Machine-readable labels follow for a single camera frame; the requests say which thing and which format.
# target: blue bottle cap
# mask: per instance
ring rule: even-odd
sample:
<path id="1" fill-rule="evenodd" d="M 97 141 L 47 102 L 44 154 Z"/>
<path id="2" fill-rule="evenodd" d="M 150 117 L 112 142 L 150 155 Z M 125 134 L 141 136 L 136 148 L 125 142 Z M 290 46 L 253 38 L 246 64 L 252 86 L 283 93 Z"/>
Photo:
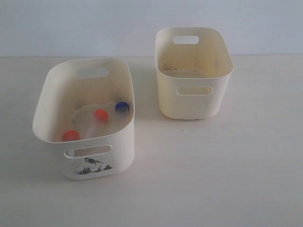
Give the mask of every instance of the blue bottle cap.
<path id="1" fill-rule="evenodd" d="M 125 102 L 120 102 L 116 105 L 116 112 L 124 112 L 129 110 L 129 105 Z"/>

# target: white plastic bin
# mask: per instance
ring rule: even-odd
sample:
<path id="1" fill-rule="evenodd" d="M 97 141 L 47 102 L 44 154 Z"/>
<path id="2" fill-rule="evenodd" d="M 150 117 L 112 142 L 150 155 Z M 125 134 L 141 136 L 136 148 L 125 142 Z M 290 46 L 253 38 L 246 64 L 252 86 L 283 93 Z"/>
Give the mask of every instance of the white plastic bin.
<path id="1" fill-rule="evenodd" d="M 99 75 L 99 69 L 106 69 Z M 129 104 L 129 119 L 118 125 L 115 104 Z M 107 134 L 63 142 L 70 129 L 86 127 L 85 117 L 107 108 Z M 81 180 L 120 173 L 134 159 L 134 91 L 129 68 L 122 60 L 96 58 L 63 62 L 45 80 L 33 121 L 34 134 L 47 142 L 61 162 L 64 175 Z"/>
<path id="2" fill-rule="evenodd" d="M 176 43 L 178 38 L 190 43 Z M 157 33 L 156 68 L 161 112 L 173 119 L 205 119 L 218 113 L 233 64 L 219 32 L 174 27 Z"/>

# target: plastic storage bin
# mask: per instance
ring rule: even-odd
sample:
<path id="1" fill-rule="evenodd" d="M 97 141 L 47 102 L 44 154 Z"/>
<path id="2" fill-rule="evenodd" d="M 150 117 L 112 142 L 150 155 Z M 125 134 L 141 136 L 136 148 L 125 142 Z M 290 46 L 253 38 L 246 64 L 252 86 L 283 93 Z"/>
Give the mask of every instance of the plastic storage bin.
<path id="1" fill-rule="evenodd" d="M 177 43 L 182 37 L 197 39 Z M 205 119 L 218 113 L 233 64 L 219 32 L 176 27 L 157 33 L 156 68 L 161 112 L 174 119 Z"/>
<path id="2" fill-rule="evenodd" d="M 107 73 L 99 75 L 99 69 Z M 114 115 L 119 102 L 129 104 L 129 118 L 124 125 L 117 125 L 118 116 Z M 67 130 L 81 133 L 88 124 L 85 116 L 92 116 L 99 108 L 107 108 L 109 113 L 106 134 L 62 141 Z M 46 142 L 45 149 L 56 155 L 70 179 L 126 170 L 134 159 L 134 91 L 127 64 L 115 58 L 97 58 L 67 61 L 52 68 L 37 104 L 33 131 Z"/>

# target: white table surface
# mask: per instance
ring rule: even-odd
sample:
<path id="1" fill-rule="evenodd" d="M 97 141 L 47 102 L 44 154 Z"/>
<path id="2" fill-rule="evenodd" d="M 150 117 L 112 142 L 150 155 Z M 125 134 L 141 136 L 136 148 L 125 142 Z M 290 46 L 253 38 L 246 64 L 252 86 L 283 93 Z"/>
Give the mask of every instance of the white table surface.
<path id="1" fill-rule="evenodd" d="M 303 226 L 303 55 L 233 56 L 219 113 L 200 121 L 160 113 L 153 57 L 122 58 L 135 159 L 85 181 L 32 133 L 46 74 L 69 59 L 0 59 L 0 227 Z"/>

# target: white wall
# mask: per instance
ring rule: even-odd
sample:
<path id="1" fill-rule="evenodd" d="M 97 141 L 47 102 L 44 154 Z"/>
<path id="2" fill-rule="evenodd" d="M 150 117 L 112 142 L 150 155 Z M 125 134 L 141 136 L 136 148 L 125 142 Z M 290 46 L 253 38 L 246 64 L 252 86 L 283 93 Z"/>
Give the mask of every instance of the white wall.
<path id="1" fill-rule="evenodd" d="M 0 0 L 0 56 L 151 56 L 169 26 L 220 31 L 231 54 L 303 53 L 302 0 Z"/>

